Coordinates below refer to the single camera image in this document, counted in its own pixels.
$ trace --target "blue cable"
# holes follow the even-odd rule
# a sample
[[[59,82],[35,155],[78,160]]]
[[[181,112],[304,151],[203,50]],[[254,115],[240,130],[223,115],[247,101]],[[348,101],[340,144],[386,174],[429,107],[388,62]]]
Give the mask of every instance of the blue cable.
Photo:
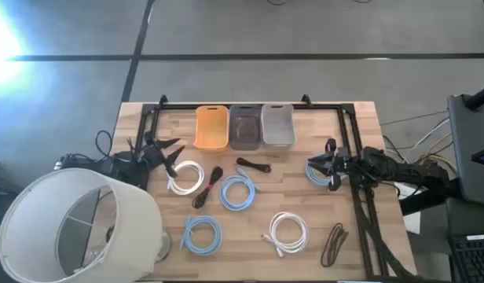
[[[313,157],[323,156],[323,155],[324,154],[317,154]],[[310,167],[308,163],[305,165],[306,177],[310,180],[310,182],[312,182],[314,185],[317,185],[317,186],[328,186],[331,181],[331,178],[319,178],[315,174],[315,171],[316,170]]]
[[[252,182],[252,180],[247,174],[245,174],[242,168],[238,167],[236,169],[236,172],[239,174],[239,176],[230,176],[226,178],[225,181],[221,184],[221,189],[219,190],[219,200],[221,200],[221,203],[225,208],[228,208],[231,211],[241,211],[248,208],[255,201],[255,191],[259,190],[258,185]],[[226,197],[226,192],[228,192],[229,187],[238,182],[243,183],[247,187],[247,189],[249,189],[249,196],[242,204],[231,203],[228,200],[228,197]]]
[[[212,241],[212,244],[206,248],[198,248],[192,242],[192,230],[195,226],[198,226],[201,223],[211,225],[214,230],[214,240]],[[208,215],[197,216],[194,218],[190,218],[188,215],[188,217],[186,217],[185,233],[182,236],[179,248],[181,249],[184,245],[188,250],[197,255],[214,255],[221,247],[221,241],[222,230],[218,220]]]

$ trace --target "keyboard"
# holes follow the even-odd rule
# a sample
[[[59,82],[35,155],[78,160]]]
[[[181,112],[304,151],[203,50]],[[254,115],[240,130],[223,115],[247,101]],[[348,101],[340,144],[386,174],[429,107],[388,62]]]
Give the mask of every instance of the keyboard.
[[[450,244],[460,281],[484,282],[484,234],[452,237]]]

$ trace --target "gray floor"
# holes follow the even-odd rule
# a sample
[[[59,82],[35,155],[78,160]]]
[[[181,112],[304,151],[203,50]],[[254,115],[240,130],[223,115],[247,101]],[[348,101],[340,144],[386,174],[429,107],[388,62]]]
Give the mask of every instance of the gray floor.
[[[23,55],[131,54],[144,8],[144,0],[0,1]],[[154,6],[144,46],[144,53],[445,52],[484,52],[481,0],[289,0],[281,7],[265,0],[163,0]],[[65,153],[99,157],[94,135],[113,131],[129,64],[0,64],[2,170],[25,186]],[[309,94],[316,101],[375,101],[383,123],[444,110],[447,96],[483,87],[484,60],[141,62],[130,100],[166,94],[172,101],[289,101]],[[407,146],[444,117],[382,128]],[[444,155],[454,158],[450,149]],[[443,214],[424,219],[423,232],[444,229]],[[426,241],[412,237],[419,273],[446,278],[445,258],[419,247]]]

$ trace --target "lamp shade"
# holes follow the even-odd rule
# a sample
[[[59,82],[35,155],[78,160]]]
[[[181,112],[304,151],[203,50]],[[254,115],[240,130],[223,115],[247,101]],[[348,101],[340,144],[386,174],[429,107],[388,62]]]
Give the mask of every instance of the lamp shade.
[[[97,189],[114,193],[115,228],[97,258],[68,276],[57,252],[61,227],[71,209]],[[162,234],[160,210],[144,190],[94,171],[64,169],[34,181],[11,204],[0,226],[0,260],[23,283],[129,283],[153,271]]]

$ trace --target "plastic bin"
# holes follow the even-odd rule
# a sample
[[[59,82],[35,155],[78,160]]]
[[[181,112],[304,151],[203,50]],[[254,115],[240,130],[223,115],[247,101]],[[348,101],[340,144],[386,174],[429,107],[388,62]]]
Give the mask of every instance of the plastic bin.
[[[195,146],[220,151],[228,145],[229,113],[225,106],[206,105],[196,109]]]
[[[292,105],[266,104],[261,111],[261,130],[266,149],[290,149],[296,142]]]
[[[232,105],[229,109],[229,145],[235,150],[256,150],[261,141],[260,105]]]

